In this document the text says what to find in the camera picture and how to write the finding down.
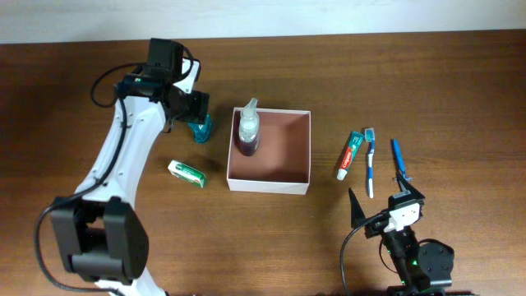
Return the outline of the blue mouthwash bottle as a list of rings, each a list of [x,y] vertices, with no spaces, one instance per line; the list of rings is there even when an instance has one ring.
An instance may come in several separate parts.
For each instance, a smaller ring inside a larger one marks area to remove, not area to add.
[[[198,144],[204,144],[210,139],[212,132],[212,121],[210,115],[207,114],[204,124],[188,123],[189,128],[194,135],[194,141]]]

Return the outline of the green white soap box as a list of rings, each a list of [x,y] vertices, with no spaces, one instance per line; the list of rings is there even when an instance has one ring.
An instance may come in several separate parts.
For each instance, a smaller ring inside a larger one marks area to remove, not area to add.
[[[201,188],[203,188],[207,182],[207,178],[204,173],[176,160],[172,160],[170,162],[168,165],[168,171],[174,177],[180,178],[181,180],[197,185]]]

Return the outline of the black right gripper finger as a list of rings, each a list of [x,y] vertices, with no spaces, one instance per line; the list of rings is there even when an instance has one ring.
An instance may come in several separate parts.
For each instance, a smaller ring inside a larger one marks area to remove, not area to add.
[[[412,199],[418,200],[418,201],[424,201],[425,196],[420,193],[413,185],[409,183],[405,178],[399,178],[398,184],[401,189],[401,192],[405,193],[406,195],[410,195]]]
[[[348,195],[351,206],[351,226],[353,229],[356,229],[358,226],[362,225],[366,221],[366,216],[351,187],[348,189]]]

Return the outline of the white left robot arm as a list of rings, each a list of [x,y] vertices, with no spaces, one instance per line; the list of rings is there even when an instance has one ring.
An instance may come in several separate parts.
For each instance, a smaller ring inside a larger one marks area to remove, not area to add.
[[[91,293],[164,295],[146,268],[149,238],[135,212],[150,150],[176,121],[208,123],[210,96],[194,90],[201,63],[171,39],[152,39],[147,59],[114,86],[113,121],[102,149],[69,197],[56,197],[50,218],[64,269],[92,283]]]

